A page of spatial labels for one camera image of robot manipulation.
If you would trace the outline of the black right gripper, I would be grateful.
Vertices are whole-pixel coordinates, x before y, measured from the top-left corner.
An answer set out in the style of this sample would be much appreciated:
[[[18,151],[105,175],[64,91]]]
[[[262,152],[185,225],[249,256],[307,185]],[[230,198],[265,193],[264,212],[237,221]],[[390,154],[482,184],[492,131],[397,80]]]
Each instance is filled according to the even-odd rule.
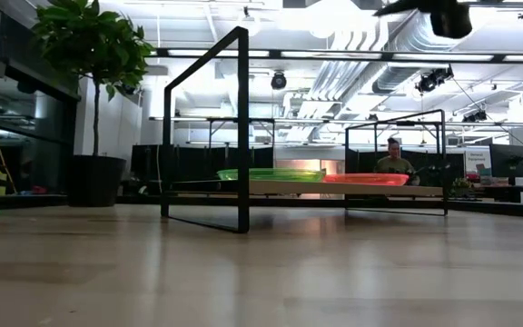
[[[373,16],[394,15],[418,10],[429,12],[433,34],[450,39],[461,39],[472,32],[469,6],[457,0],[397,0],[374,12]]]

